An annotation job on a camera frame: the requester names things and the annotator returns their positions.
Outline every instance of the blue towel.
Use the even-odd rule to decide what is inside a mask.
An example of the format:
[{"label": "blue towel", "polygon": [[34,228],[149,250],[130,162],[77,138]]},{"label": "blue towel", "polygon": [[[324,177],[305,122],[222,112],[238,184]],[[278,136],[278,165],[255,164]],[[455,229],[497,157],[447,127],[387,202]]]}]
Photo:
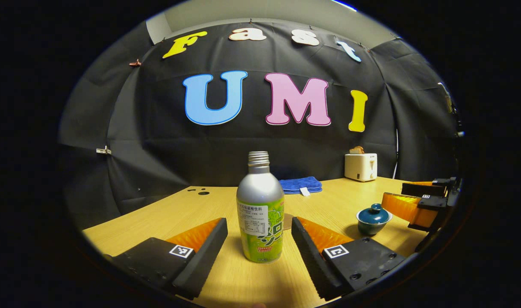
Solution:
[{"label": "blue towel", "polygon": [[300,193],[302,187],[306,187],[310,193],[321,191],[321,182],[314,177],[293,180],[280,180],[283,192],[287,194]]}]

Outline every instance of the letter m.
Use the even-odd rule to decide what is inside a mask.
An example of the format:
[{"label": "letter m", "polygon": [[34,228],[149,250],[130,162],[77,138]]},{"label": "letter m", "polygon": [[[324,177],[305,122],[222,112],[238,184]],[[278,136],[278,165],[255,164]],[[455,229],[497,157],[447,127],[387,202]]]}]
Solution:
[{"label": "letter m", "polygon": [[272,84],[272,113],[266,117],[271,125],[289,123],[290,117],[285,114],[285,103],[289,107],[296,123],[302,122],[309,107],[306,122],[315,126],[330,125],[327,113],[327,96],[325,90],[328,82],[318,78],[310,78],[302,93],[287,74],[270,73],[264,77]]}]

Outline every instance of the wooden table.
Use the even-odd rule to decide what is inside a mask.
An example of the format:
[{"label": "wooden table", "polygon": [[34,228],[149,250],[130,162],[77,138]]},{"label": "wooden table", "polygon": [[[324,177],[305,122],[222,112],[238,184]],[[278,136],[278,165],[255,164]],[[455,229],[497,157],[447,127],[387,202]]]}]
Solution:
[{"label": "wooden table", "polygon": [[[285,195],[285,213],[300,216],[351,238],[357,230],[356,213],[382,195],[401,192],[401,180],[377,178],[361,183],[347,178],[322,181],[323,191]],[[203,191],[208,195],[198,195]],[[237,187],[189,187],[165,199],[84,230],[102,253],[123,253],[149,237],[167,239],[194,226],[225,217],[228,237],[200,296],[193,302],[205,307],[237,308],[263,302],[268,308],[312,308],[325,304],[309,278],[291,230],[284,231],[283,253],[271,264],[256,264],[243,256],[235,204]],[[408,257],[426,232],[407,228],[394,216],[374,240]]]}]

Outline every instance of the aluminum bottle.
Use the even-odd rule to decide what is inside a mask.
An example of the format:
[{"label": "aluminum bottle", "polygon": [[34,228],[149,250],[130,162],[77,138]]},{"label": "aluminum bottle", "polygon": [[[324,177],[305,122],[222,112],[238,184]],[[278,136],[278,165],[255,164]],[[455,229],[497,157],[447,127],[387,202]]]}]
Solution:
[{"label": "aluminum bottle", "polygon": [[270,173],[268,152],[249,152],[248,166],[236,194],[243,253],[250,261],[270,263],[283,249],[284,193]]}]

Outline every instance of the green label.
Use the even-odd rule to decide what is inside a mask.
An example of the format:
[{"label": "green label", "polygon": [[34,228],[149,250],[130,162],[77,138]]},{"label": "green label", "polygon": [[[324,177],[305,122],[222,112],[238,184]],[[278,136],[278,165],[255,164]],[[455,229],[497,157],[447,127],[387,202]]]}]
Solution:
[{"label": "green label", "polygon": [[277,260],[283,249],[283,198],[269,203],[237,201],[245,257],[257,263]]}]

